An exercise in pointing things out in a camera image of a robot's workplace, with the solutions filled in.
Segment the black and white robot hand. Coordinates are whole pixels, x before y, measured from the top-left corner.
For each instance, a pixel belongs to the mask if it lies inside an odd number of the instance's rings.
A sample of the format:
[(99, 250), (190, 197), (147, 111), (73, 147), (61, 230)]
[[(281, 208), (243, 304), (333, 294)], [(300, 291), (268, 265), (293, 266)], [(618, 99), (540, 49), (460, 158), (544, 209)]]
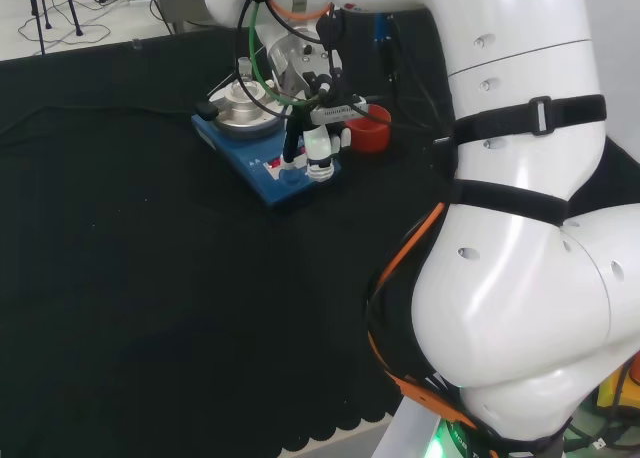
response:
[(271, 77), (291, 117), (286, 122), (282, 158), (292, 161), (292, 142), (303, 140), (306, 174), (315, 182), (331, 179), (335, 156), (351, 144), (346, 122), (359, 98), (345, 90), (341, 61), (325, 41), (308, 28), (279, 32), (267, 47)]

